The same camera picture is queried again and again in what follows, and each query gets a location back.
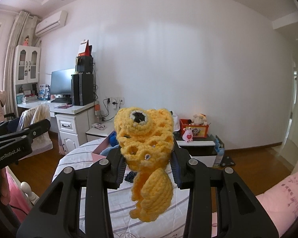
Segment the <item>pink floral pillow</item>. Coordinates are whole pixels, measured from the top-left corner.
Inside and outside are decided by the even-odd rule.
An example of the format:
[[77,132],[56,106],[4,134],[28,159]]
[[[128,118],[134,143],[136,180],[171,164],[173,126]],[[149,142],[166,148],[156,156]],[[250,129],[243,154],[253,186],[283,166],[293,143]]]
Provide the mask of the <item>pink floral pillow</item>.
[[257,195],[256,198],[281,237],[298,218],[298,171]]

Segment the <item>navy knitted item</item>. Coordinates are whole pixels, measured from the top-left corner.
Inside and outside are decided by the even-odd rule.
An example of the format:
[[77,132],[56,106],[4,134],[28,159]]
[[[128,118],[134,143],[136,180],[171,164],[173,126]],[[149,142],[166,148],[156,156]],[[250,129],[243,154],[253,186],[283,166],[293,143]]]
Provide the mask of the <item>navy knitted item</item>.
[[137,176],[137,172],[130,171],[124,178],[126,182],[133,183],[134,178]]

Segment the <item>beige plush toy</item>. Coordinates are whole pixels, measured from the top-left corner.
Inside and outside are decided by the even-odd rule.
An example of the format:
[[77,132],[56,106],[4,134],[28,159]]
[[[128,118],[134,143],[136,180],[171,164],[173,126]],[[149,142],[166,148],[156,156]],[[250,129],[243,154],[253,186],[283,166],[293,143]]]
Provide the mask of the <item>beige plush toy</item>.
[[193,118],[191,119],[192,125],[208,125],[207,118],[205,114],[195,114],[193,115]]

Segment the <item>black computer monitor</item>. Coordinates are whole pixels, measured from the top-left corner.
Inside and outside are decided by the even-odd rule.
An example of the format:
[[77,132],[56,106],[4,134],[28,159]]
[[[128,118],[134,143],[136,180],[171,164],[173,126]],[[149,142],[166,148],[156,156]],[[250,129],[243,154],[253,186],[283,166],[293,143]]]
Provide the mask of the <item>black computer monitor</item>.
[[71,94],[71,75],[75,69],[57,70],[51,72],[51,95],[70,95]]

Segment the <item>white black tote bag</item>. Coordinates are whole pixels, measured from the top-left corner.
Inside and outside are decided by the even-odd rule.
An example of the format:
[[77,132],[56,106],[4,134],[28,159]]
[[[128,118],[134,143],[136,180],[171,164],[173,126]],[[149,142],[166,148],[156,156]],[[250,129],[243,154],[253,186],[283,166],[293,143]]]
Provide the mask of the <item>white black tote bag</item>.
[[173,132],[176,132],[179,130],[179,119],[178,115],[175,113],[172,113],[172,118],[173,118]]

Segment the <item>royal blue knitted item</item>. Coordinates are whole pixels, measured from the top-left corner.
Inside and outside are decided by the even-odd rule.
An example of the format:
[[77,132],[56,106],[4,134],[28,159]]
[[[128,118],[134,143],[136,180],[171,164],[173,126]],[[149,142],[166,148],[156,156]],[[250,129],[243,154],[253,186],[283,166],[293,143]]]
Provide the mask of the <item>royal blue knitted item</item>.
[[109,144],[111,147],[115,147],[116,145],[119,145],[119,142],[117,141],[116,131],[111,132],[111,134],[109,135]]

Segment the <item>doll on cabinet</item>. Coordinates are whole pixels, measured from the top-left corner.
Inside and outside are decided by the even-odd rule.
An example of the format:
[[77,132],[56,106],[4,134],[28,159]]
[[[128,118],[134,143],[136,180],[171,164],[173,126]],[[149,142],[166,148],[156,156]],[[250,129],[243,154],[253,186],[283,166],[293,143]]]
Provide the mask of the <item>doll on cabinet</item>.
[[23,46],[30,46],[30,43],[29,43],[29,36],[26,36],[26,37],[24,38]]

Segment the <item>small white side cabinet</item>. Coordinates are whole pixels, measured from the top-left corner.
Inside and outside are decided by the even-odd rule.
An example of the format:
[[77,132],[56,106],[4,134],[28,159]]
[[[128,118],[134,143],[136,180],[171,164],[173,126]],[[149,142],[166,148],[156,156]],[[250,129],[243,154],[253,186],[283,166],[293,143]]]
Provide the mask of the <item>small white side cabinet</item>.
[[99,130],[95,127],[92,127],[90,130],[88,130],[86,134],[87,141],[93,141],[101,138],[106,138],[114,131],[113,122],[106,122],[105,128],[103,130]]

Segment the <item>red toy storage box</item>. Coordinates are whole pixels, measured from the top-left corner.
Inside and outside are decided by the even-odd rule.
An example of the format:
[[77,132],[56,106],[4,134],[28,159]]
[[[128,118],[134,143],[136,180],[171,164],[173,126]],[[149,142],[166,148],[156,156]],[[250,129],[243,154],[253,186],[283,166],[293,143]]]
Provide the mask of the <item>red toy storage box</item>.
[[180,119],[180,135],[185,133],[184,128],[192,129],[194,138],[206,138],[208,134],[209,125],[190,125],[188,119]]

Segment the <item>stack of books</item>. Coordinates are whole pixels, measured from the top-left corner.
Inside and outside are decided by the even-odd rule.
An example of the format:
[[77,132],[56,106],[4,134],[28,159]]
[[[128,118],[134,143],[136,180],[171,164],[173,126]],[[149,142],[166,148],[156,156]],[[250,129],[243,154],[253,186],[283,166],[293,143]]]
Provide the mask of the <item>stack of books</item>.
[[22,103],[28,104],[28,103],[33,103],[38,101],[38,97],[37,96],[23,96],[21,98]]

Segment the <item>light blue fleece sock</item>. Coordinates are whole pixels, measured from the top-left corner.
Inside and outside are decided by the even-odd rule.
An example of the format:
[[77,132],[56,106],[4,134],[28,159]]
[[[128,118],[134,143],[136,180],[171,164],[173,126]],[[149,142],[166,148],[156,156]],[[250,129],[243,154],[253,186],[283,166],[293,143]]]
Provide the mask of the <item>light blue fleece sock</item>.
[[100,155],[107,157],[110,151],[112,151],[113,149],[116,149],[118,147],[119,147],[118,145],[116,145],[114,147],[107,147],[100,153]]

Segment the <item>white air conditioner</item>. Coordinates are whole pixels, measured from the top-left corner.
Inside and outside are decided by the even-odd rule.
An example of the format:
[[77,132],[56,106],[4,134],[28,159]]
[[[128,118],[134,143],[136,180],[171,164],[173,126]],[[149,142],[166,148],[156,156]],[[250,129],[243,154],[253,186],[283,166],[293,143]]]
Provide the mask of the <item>white air conditioner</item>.
[[67,16],[68,12],[62,10],[43,19],[36,26],[35,35],[37,37],[41,37],[48,32],[64,27],[66,24]]

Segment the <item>black keyboard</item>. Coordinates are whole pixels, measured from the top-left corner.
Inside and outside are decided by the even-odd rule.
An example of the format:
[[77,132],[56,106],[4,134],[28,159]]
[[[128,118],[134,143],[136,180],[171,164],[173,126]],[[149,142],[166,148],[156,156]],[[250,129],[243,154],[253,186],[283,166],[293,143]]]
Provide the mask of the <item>black keyboard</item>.
[[70,97],[60,97],[53,99],[51,103],[64,103],[64,104],[72,104],[72,100]]

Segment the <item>white glass door cabinet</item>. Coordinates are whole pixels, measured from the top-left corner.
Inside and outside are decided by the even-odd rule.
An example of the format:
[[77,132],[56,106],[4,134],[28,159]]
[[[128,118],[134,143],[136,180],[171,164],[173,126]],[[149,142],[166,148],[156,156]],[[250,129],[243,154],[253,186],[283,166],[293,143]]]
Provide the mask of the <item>white glass door cabinet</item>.
[[14,53],[15,85],[39,81],[41,49],[33,46],[18,45]]

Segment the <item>black computer tower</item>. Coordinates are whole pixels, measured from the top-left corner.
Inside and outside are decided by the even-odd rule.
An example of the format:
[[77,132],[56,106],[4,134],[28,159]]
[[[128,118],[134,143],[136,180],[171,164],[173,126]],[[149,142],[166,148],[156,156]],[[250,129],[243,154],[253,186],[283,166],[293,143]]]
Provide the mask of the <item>black computer tower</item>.
[[94,76],[79,73],[71,75],[72,105],[83,106],[94,102]]

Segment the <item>pink packet on cabinet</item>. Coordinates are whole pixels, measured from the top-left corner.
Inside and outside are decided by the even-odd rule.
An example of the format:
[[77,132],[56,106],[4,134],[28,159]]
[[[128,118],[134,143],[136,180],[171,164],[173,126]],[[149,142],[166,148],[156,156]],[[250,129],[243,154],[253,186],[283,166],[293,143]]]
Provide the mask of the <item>pink packet on cabinet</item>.
[[100,124],[100,123],[93,123],[92,127],[97,128],[98,130],[104,130],[106,128],[104,124]]

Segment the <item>red white paper bag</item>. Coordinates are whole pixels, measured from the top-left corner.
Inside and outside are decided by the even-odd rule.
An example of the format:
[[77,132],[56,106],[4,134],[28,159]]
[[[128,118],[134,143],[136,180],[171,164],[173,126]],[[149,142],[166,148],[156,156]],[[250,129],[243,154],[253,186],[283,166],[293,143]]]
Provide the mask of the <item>red white paper bag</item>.
[[78,49],[78,56],[79,57],[82,57],[82,56],[90,57],[91,56],[91,51],[92,51],[92,46],[89,45],[89,40],[88,39],[85,39],[85,40],[80,42],[79,49]]

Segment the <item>black speaker box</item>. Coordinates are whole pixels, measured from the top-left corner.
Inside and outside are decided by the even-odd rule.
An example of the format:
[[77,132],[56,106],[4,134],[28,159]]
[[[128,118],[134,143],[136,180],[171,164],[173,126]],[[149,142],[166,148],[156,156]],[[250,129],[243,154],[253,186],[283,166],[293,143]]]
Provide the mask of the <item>black speaker box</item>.
[[92,73],[94,58],[91,56],[78,56],[75,62],[75,71],[78,73]]

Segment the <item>blue carton beside bench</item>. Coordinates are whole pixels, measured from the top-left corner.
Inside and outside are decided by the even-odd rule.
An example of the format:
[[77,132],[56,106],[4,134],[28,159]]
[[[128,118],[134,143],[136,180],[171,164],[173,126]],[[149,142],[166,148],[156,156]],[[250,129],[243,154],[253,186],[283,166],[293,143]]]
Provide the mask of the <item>blue carton beside bench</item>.
[[213,167],[219,167],[221,164],[221,161],[223,159],[224,153],[225,153],[224,143],[221,141],[221,139],[217,135],[214,136],[211,134],[210,138],[215,143],[214,151],[216,152],[216,158],[215,158]]

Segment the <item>pink cardboard box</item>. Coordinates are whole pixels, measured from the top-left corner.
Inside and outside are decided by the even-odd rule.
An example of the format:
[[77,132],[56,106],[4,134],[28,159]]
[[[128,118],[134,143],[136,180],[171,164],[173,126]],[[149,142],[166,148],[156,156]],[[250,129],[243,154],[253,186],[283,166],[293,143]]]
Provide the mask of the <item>pink cardboard box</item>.
[[118,145],[111,145],[109,137],[97,139],[95,140],[95,144],[96,148],[91,153],[92,161],[94,163],[106,158],[111,150],[118,148]]

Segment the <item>white desk with drawers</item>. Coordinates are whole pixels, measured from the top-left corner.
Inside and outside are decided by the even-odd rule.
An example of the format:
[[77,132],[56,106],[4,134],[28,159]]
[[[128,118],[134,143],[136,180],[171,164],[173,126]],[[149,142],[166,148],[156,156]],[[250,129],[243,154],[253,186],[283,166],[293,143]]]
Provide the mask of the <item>white desk with drawers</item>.
[[66,154],[87,143],[86,132],[92,128],[92,124],[95,122],[94,103],[60,108],[61,103],[38,100],[28,104],[21,103],[17,107],[22,112],[40,104],[48,104],[52,131],[58,131],[61,146]]

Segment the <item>yellow crochet item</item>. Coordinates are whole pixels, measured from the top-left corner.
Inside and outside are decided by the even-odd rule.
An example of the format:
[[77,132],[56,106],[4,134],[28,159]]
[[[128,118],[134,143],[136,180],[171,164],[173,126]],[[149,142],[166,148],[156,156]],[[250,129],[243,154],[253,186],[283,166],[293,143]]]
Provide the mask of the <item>yellow crochet item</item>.
[[130,217],[156,221],[169,207],[173,184],[166,172],[174,147],[173,117],[169,110],[128,107],[114,118],[120,152],[136,172],[131,199],[136,203]]

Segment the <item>pink heart plush toy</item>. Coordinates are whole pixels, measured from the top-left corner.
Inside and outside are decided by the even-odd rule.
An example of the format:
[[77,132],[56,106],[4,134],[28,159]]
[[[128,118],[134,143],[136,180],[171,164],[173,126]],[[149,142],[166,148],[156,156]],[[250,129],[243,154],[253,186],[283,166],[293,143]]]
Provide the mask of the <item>pink heart plush toy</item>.
[[186,142],[192,142],[193,141],[192,128],[191,127],[184,128],[183,131],[184,131],[184,133],[182,135],[182,139]]

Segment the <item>orange capped bottle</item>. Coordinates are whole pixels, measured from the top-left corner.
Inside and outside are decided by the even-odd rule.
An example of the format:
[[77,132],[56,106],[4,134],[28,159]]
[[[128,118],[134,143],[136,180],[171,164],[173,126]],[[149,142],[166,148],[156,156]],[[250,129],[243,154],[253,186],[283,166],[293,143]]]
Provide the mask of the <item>orange capped bottle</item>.
[[101,107],[99,104],[94,105],[95,115],[101,115]]

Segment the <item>black floor scale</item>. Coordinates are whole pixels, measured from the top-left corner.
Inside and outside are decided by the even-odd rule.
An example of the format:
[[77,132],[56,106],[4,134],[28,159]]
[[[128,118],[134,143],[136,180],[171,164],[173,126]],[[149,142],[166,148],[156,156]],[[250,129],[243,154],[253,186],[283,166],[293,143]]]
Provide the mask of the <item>black floor scale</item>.
[[222,158],[222,161],[220,163],[221,167],[231,167],[231,166],[235,166],[236,163],[234,162],[234,160],[230,157],[230,156],[224,156]]

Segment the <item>wall power outlets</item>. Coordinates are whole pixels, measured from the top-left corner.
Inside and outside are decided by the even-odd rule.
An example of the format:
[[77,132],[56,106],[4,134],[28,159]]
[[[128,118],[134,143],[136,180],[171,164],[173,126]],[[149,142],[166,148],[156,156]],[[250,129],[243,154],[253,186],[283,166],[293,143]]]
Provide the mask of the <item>wall power outlets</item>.
[[124,97],[106,97],[110,104],[112,105],[124,105],[125,98]]

